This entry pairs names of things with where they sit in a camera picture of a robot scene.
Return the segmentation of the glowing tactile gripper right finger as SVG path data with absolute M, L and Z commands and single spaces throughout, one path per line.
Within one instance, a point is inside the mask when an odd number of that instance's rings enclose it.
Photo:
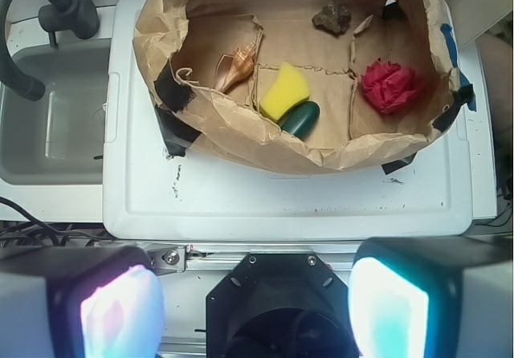
M 363 357 L 511 357 L 513 238 L 366 239 L 348 306 Z

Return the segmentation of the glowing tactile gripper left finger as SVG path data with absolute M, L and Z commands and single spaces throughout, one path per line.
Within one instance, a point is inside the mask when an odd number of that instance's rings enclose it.
M 155 357 L 161 283 L 137 246 L 1 251 L 3 357 Z

